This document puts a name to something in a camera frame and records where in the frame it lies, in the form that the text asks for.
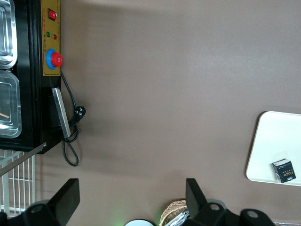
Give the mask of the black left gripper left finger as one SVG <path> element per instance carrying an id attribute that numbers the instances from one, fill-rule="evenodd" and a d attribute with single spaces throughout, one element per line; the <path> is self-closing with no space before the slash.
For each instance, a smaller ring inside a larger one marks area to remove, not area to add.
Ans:
<path id="1" fill-rule="evenodd" d="M 70 178 L 48 201 L 47 206 L 60 226 L 65 226 L 80 203 L 79 179 Z"/>

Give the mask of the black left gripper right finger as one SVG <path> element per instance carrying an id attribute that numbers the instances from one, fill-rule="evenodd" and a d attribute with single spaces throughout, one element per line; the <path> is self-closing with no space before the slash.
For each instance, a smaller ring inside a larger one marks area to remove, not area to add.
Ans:
<path id="1" fill-rule="evenodd" d="M 185 200 L 191 218 L 195 218 L 207 204 L 207 199 L 194 178 L 186 179 Z"/>

